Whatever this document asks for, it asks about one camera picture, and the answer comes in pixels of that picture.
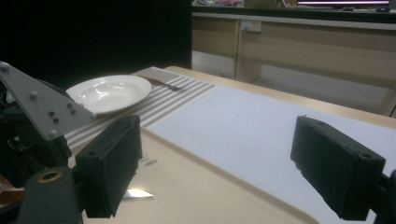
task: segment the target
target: screw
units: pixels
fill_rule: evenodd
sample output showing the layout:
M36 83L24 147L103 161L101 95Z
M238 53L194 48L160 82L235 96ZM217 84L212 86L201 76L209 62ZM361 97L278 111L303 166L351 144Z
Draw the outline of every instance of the screw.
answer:
M37 99L38 92L36 92L36 91L31 91L30 94L29 94L29 96L30 96L30 99L31 99L31 100L35 100L35 99Z
M55 138L57 134L58 134L58 132L56 132L55 130L49 131L49 137L50 138Z
M96 120L96 114L95 113L91 113L91 120Z
M0 71L7 73L9 71L9 64L7 63L1 63L0 64Z

